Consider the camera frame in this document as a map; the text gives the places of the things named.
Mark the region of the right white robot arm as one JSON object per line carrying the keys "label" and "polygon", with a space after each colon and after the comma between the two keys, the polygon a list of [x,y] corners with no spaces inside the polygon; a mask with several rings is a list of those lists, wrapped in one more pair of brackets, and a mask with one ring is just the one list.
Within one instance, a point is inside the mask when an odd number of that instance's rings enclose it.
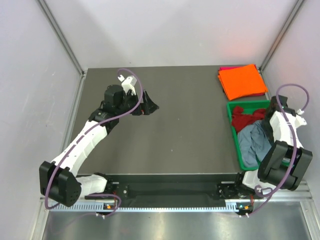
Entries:
{"label": "right white robot arm", "polygon": [[249,114],[246,126],[235,127],[235,143],[240,167],[233,185],[239,198],[256,192],[269,194],[279,187],[294,191],[309,167],[313,154],[303,148],[297,128],[307,122],[288,107],[287,97],[273,96],[268,107]]}

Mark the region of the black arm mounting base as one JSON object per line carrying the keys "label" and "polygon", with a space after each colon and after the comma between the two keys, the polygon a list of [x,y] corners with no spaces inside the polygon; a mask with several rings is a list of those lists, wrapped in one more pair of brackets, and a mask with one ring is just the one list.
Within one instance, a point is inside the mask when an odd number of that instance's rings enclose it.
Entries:
{"label": "black arm mounting base", "polygon": [[215,206],[230,199],[252,200],[254,190],[243,185],[244,173],[109,174],[100,193],[86,199],[115,199],[128,208]]}

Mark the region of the grey-blue t-shirt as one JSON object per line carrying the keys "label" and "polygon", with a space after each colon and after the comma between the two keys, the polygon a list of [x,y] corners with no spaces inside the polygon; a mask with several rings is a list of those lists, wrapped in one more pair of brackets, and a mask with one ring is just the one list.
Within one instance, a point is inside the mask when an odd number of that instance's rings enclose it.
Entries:
{"label": "grey-blue t-shirt", "polygon": [[258,168],[269,150],[271,144],[262,128],[262,121],[244,127],[238,134],[238,145],[243,165],[246,168]]}

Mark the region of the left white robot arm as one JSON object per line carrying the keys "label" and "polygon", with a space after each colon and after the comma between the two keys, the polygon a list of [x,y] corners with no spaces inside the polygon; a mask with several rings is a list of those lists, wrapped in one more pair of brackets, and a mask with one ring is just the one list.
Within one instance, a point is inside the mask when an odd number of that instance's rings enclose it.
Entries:
{"label": "left white robot arm", "polygon": [[108,86],[100,106],[91,113],[76,138],[51,162],[44,161],[40,165],[41,194],[66,207],[73,206],[79,198],[91,194],[109,198],[114,187],[108,183],[107,178],[100,173],[79,177],[80,167],[125,113],[147,116],[158,109],[159,106],[146,91],[142,92],[142,98],[139,99],[133,86]]}

